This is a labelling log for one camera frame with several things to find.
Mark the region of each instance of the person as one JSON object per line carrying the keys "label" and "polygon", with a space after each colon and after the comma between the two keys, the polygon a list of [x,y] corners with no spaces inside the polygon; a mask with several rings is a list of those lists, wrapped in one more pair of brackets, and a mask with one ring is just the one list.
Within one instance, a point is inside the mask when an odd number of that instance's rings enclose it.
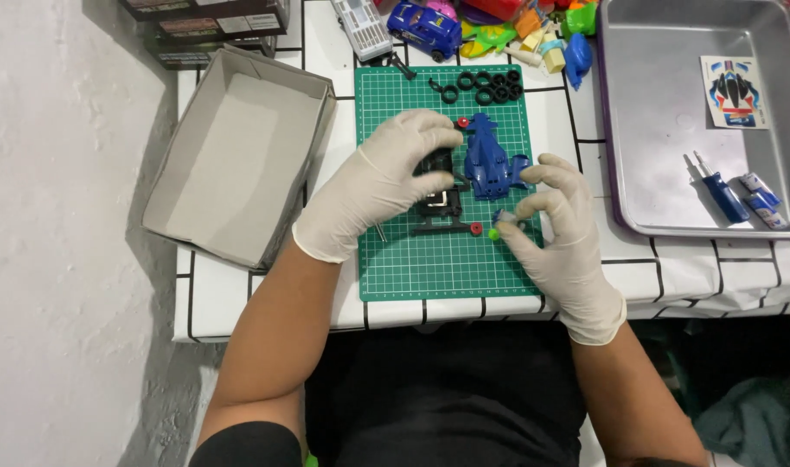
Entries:
{"label": "person", "polygon": [[329,336],[358,236],[451,187],[449,173],[413,169],[462,142],[446,116],[403,112],[314,194],[234,328],[191,467],[299,466],[306,441],[327,466],[577,465],[586,409],[610,466],[708,465],[602,275],[588,185],[553,154],[521,174],[553,189],[515,209],[544,211],[553,241],[539,249],[515,225],[497,229],[562,324]]}

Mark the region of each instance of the metal tray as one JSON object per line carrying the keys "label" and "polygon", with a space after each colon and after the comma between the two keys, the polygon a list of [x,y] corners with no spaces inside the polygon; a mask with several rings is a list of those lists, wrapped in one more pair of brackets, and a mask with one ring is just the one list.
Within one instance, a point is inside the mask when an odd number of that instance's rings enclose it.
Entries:
{"label": "metal tray", "polygon": [[[754,213],[729,225],[683,154],[697,150],[739,197],[756,172],[790,221],[790,20],[764,0],[602,0],[597,31],[617,221],[640,234],[790,239]],[[770,130],[711,121],[701,55],[755,57]]]}

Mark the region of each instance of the black shirt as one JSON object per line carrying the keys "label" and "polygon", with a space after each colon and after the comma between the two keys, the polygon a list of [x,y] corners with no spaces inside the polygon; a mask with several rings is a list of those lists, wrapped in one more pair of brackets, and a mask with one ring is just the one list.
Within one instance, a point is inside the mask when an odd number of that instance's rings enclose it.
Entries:
{"label": "black shirt", "polygon": [[[306,382],[306,439],[323,467],[572,466],[585,405],[559,323],[453,323],[332,334]],[[299,467],[287,428],[213,435],[191,467]]]}

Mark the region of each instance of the white wall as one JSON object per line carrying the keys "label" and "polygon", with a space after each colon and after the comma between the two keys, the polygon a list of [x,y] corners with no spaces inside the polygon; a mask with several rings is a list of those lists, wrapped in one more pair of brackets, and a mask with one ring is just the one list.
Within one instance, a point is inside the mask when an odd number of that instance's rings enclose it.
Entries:
{"label": "white wall", "polygon": [[175,250],[138,230],[176,94],[132,28],[0,1],[0,466],[181,465],[215,364],[169,342]]}

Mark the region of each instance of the blue screwdriver handle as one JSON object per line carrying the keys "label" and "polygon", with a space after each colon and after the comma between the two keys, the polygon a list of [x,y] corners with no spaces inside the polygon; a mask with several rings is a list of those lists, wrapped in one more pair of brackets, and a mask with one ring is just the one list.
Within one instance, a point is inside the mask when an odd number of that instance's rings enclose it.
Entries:
{"label": "blue screwdriver handle", "polygon": [[720,172],[715,172],[714,175],[703,177],[703,182],[709,188],[712,198],[720,206],[720,210],[726,214],[726,217],[732,224],[738,224],[749,220],[749,212],[743,207],[738,196],[735,192],[726,185],[726,182],[720,177]]}

